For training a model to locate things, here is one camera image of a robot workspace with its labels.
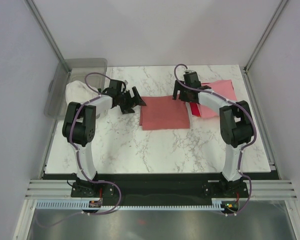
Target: clear plastic container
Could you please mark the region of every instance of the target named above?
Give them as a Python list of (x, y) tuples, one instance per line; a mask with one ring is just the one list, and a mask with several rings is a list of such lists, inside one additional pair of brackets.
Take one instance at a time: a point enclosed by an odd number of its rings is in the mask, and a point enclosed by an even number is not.
[[(65, 60), (71, 72), (66, 72), (59, 63), (49, 86), (49, 96), (45, 104), (44, 115), (49, 118), (63, 119), (67, 111), (66, 86), (73, 81), (85, 82), (85, 76), (91, 72), (106, 74), (107, 60), (104, 58), (78, 58)], [(87, 81), (92, 87), (104, 89), (105, 77), (90, 75)]]

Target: white cloth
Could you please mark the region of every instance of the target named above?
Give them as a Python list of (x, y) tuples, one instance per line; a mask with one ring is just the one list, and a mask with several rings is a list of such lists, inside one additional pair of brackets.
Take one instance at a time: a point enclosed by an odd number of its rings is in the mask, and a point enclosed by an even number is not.
[(89, 101), (98, 94), (87, 87), (87, 85), (81, 81), (73, 81), (66, 85), (65, 87), (65, 101), (68, 105), (71, 102), (83, 104), (86, 101)]

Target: towel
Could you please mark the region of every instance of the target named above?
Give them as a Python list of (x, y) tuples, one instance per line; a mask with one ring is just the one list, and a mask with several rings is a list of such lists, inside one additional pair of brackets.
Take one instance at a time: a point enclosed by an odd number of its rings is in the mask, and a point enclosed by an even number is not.
[(190, 120), (186, 103), (172, 96), (143, 96), (146, 106), (141, 106), (142, 130), (189, 129)]
[[(225, 98), (227, 98), (229, 100), (237, 101), (237, 97), (236, 97), (235, 90), (234, 90), (231, 80), (218, 80), (218, 81), (211, 82), (208, 84), (203, 83), (203, 85), (208, 85), (216, 93), (224, 96)], [(200, 112), (200, 116), (203, 119), (213, 118), (213, 117), (216, 117), (219, 115), (219, 113), (214, 112), (212, 109), (208, 108), (207, 106), (197, 104), (197, 107)]]

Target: marble table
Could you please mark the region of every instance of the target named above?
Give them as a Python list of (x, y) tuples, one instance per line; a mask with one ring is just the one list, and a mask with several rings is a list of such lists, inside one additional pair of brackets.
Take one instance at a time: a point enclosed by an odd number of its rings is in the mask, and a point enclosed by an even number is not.
[[(232, 80), (238, 101), (250, 103), (238, 65), (189, 66), (202, 83)], [(174, 66), (108, 67), (112, 79), (127, 80), (127, 89), (136, 86), (141, 96), (172, 95)], [(96, 120), (92, 141), (93, 162), (99, 173), (215, 173), (225, 163), (226, 145), (220, 135), (219, 118), (193, 116), (191, 129), (143, 131), (139, 126), (140, 107), (135, 114), (122, 115), (115, 107)], [(62, 136), (58, 122), (48, 155), (46, 174), (77, 172), (75, 154)], [(270, 172), (258, 130), (256, 143), (244, 150), (244, 172)]]

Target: white wall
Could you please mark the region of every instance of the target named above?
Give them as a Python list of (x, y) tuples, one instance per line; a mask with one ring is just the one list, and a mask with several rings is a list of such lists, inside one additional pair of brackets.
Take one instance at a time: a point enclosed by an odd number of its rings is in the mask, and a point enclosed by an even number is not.
[(300, 200), (300, 0), (289, 2), (249, 74), (280, 173)]
[(0, 240), (12, 239), (29, 180), (38, 174), (57, 64), (23, 0), (0, 0)]
[(34, 0), (65, 59), (245, 65), (280, 0)]

